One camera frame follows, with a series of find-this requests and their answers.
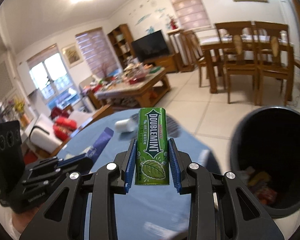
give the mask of window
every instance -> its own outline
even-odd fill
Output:
[[[103,78],[118,69],[102,28],[77,34],[75,38],[93,74]]]
[[[56,45],[41,51],[27,62],[31,78],[50,109],[55,106],[63,109],[80,99]]]
[[[210,28],[211,22],[201,0],[170,0],[185,30]]]

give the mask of person's hand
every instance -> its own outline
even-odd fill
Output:
[[[33,219],[34,215],[38,212],[40,207],[35,207],[21,214],[16,214],[12,212],[12,225],[19,232],[22,233],[30,221]]]

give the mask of wooden bookshelf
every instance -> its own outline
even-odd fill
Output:
[[[134,50],[131,46],[133,37],[127,24],[121,24],[110,33],[108,33],[109,40],[114,48],[114,51],[124,69],[123,61],[129,57],[135,57]]]

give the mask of black trash can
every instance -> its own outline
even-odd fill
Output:
[[[278,195],[265,208],[272,218],[300,209],[300,113],[273,106],[248,114],[233,135],[230,166],[234,172],[251,166],[271,176]]]

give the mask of mint leaf graphic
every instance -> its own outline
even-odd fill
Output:
[[[147,160],[142,165],[142,173],[152,179],[164,179],[165,171],[159,162]]]

